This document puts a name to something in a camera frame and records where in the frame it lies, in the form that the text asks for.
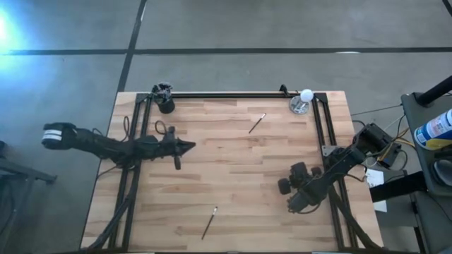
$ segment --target concrete floor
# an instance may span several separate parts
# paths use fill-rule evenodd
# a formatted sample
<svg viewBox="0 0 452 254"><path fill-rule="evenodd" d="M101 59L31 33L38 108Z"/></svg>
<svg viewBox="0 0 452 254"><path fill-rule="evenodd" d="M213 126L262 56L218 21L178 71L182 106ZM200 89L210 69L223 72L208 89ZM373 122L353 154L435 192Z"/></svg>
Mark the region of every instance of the concrete floor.
<svg viewBox="0 0 452 254"><path fill-rule="evenodd" d="M3 0L0 53L7 49L127 49L140 0ZM148 0L137 49L216 47L452 47L452 17L440 0ZM45 123L107 132L125 55L0 55L0 140L14 162L51 174L37 184L10 253L76 250L99 160L41 146ZM356 113L400 103L448 77L451 53L134 56L125 91L168 81L176 91L344 90ZM387 126L401 108L357 116ZM395 134L396 127L387 130ZM420 170L410 148L407 169ZM385 245L415 250L406 228Z"/></svg>

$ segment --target spray can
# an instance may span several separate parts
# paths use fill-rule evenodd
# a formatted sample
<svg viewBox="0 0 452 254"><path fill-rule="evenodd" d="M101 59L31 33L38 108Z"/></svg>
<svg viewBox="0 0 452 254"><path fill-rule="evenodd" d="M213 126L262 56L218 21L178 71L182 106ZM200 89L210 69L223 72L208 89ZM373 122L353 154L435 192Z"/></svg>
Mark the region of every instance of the spray can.
<svg viewBox="0 0 452 254"><path fill-rule="evenodd" d="M416 129L414 138L427 150L438 150L452 144L452 109Z"/></svg>

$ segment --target white ball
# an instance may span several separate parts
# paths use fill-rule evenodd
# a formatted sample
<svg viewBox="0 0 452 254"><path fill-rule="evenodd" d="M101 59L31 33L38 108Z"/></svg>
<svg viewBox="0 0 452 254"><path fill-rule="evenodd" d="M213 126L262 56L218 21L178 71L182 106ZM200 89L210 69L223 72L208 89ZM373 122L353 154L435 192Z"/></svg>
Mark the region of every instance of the white ball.
<svg viewBox="0 0 452 254"><path fill-rule="evenodd" d="M302 102L310 102L314 98L314 93L310 89L304 89L299 97L302 99Z"/></svg>

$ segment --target wooden tabletop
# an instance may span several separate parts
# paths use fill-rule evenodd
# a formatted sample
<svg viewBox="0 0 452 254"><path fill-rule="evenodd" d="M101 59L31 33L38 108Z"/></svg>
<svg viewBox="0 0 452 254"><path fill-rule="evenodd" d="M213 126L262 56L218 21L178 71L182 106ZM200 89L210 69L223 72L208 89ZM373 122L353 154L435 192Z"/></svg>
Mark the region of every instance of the wooden tabletop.
<svg viewBox="0 0 452 254"><path fill-rule="evenodd" d="M345 93L327 94L338 145L348 146L355 131ZM124 137L122 121L125 116L131 119L135 96L135 92L118 94L109 137ZM308 168L322 167L312 108L299 116L289 110L289 99L174 101L176 109L168 115L153 105L148 135L161 139L154 123L162 120L176 127L179 138L196 146L181 158L180 171L174 169L171 157L142 163L130 251L336 250L328 198L312 214L291 214L289 196L278 191L278 179L289 176L291 165L305 162ZM263 113L266 117L248 134ZM113 166L102 161L100 172ZM364 174L362 167L350 173ZM112 218L120 175L117 169L97 181L82 246L91 244ZM369 187L347 177L345 182L353 215L382 245ZM215 206L218 211L202 241Z"/></svg>

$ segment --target wooden table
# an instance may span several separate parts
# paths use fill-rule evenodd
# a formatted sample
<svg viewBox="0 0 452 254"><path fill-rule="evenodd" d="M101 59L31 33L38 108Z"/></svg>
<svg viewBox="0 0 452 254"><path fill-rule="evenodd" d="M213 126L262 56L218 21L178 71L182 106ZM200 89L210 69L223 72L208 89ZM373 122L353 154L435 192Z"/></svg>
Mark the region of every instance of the wooden table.
<svg viewBox="0 0 452 254"><path fill-rule="evenodd" d="M345 93L327 94L338 145L348 146L355 132ZM124 137L122 121L132 117L135 97L135 92L118 94L109 137ZM182 157L180 171L171 157L142 163L130 251L336 250L328 198L312 214L290 214L288 195L279 194L277 186L297 162L321 167L312 108L299 116L289 110L289 99L174 101L176 109L168 115L152 107L148 135L161 139L154 123L162 120L196 146ZM248 134L263 113L266 117ZM112 166L103 161L100 172ZM350 173L364 174L362 167ZM111 171L97 181L82 246L92 243L112 218L120 174ZM347 177L345 182L353 215L382 246L367 184ZM217 214L202 241L215 206Z"/></svg>

